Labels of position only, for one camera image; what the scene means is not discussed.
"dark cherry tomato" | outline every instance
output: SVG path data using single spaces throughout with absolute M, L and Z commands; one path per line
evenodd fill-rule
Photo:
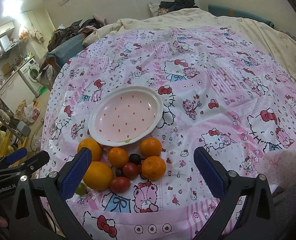
M 141 164 L 137 165 L 138 173 L 141 174 Z
M 137 153 L 132 153 L 129 155 L 129 162 L 138 165 L 141 163 L 141 158 Z
M 117 168 L 115 170 L 115 173 L 116 173 L 117 177 L 124 177 L 124 173 L 122 172 L 122 169 L 120 169 L 120 168 Z
M 128 179 L 135 179 L 139 174 L 137 165 L 133 163 L 126 163 L 122 168 L 122 172 Z
M 125 177 L 113 178 L 109 184 L 109 188 L 114 193 L 124 193 L 130 188 L 130 180 Z

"blue gripper pad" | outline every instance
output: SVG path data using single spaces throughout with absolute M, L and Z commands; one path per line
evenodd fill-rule
M 5 161 L 8 165 L 12 165 L 16 163 L 18 160 L 22 159 L 23 157 L 27 156 L 28 151 L 26 148 L 21 148 L 8 156 L 6 156 Z
M 229 185 L 227 170 L 204 147 L 195 149 L 193 160 L 212 195 L 222 200 Z
M 63 200 L 72 198 L 91 164 L 91 151 L 82 148 L 70 162 L 59 171 L 57 187 Z

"red cherry tomato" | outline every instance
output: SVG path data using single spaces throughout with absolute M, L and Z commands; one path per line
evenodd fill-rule
M 137 168 L 138 168 L 138 173 L 141 174 L 141 164 L 138 164 Z
M 130 180 L 125 177 L 113 178 L 110 182 L 109 188 L 114 193 L 124 193 L 130 188 Z
M 128 179 L 135 179 L 139 174 L 137 165 L 133 163 L 126 163 L 122 168 L 122 172 Z

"washing machine door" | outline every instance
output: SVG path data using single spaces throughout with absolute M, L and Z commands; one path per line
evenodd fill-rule
M 39 75 L 39 71 L 35 66 L 31 66 L 29 69 L 29 78 L 32 82 L 37 83 L 37 77 Z

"plastic bag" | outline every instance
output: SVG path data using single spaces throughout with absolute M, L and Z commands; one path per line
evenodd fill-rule
M 41 139 L 42 139 L 42 137 L 40 137 L 40 136 L 36 136 L 36 135 L 33 136 L 33 144 L 34 144 L 34 148 L 36 150 L 41 149 Z
M 24 40 L 25 38 L 28 37 L 29 31 L 27 30 L 26 27 L 20 25 L 19 28 L 19 40 Z
M 40 115 L 40 109 L 31 103 L 29 106 L 25 107 L 25 115 L 29 122 L 35 122 Z

